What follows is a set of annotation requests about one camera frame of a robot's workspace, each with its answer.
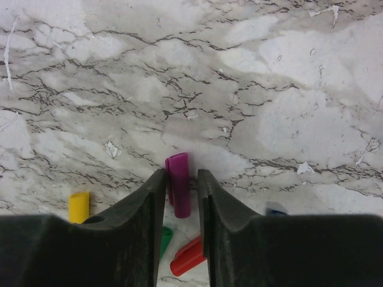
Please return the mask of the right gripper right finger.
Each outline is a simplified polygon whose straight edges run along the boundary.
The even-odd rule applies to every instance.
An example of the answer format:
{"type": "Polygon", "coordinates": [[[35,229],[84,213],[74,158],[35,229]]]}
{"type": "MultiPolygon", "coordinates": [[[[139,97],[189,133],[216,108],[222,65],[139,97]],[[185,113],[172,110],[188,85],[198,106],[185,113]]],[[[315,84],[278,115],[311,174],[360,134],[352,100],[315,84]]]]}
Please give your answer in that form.
{"type": "Polygon", "coordinates": [[[262,216],[197,174],[211,286],[381,286],[382,218],[262,216]]]}

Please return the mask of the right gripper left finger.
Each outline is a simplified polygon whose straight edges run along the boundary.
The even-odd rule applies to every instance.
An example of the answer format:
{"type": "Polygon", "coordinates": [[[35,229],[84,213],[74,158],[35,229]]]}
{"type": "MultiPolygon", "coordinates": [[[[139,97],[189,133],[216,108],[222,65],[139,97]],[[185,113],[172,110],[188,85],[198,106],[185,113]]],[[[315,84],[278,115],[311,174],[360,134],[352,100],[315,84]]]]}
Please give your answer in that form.
{"type": "Polygon", "coordinates": [[[72,224],[52,214],[1,217],[2,286],[155,286],[166,172],[72,224]]]}

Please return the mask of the yellow pen cap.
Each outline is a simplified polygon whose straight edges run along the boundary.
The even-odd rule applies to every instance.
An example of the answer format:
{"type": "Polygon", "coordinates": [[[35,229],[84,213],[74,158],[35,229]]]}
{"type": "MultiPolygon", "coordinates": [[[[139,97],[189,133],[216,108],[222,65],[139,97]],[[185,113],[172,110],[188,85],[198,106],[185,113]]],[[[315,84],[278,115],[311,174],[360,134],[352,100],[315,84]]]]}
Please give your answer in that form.
{"type": "Polygon", "coordinates": [[[68,218],[71,223],[81,224],[89,218],[89,192],[75,193],[68,199],[68,218]]]}

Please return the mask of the purple pen cap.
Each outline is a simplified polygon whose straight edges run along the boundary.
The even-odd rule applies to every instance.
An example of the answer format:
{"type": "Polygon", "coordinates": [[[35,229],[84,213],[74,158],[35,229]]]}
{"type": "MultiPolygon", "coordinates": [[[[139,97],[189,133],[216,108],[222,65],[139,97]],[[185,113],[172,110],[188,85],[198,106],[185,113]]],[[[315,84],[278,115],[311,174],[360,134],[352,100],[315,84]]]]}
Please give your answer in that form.
{"type": "Polygon", "coordinates": [[[189,188],[189,157],[182,152],[165,160],[168,177],[168,198],[177,218],[188,218],[191,214],[189,188]]]}

